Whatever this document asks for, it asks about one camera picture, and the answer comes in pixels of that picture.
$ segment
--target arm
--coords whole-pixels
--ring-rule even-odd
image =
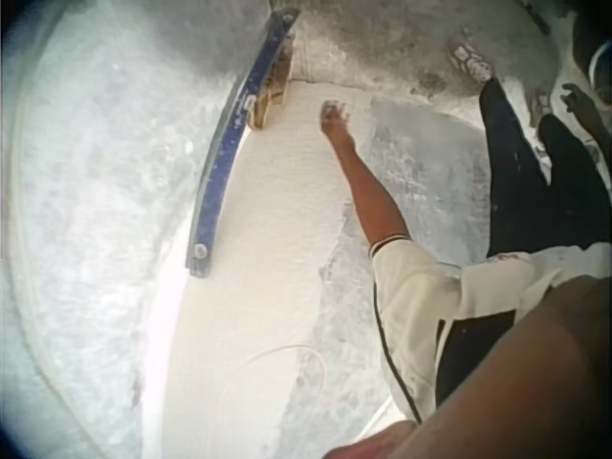
[[[580,126],[588,132],[599,146],[608,172],[612,173],[612,136],[605,129],[595,103],[575,84],[565,83],[563,89],[569,91],[561,100],[567,106],[567,111],[573,113]]]
[[[348,118],[342,114],[341,107],[329,102],[323,104],[321,130],[334,148],[348,180],[365,237],[370,245],[389,236],[409,237],[397,204],[357,154],[347,122]]]
[[[610,279],[563,284],[390,459],[600,457],[609,340]]]

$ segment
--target leg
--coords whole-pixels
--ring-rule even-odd
[[[496,79],[485,84],[480,110],[492,172],[488,256],[504,251],[539,251],[539,229],[550,225],[550,219],[543,215],[548,189],[520,122]]]
[[[610,242],[610,197],[588,150],[552,115],[542,119],[538,135],[553,164],[551,191],[563,219],[556,245]]]

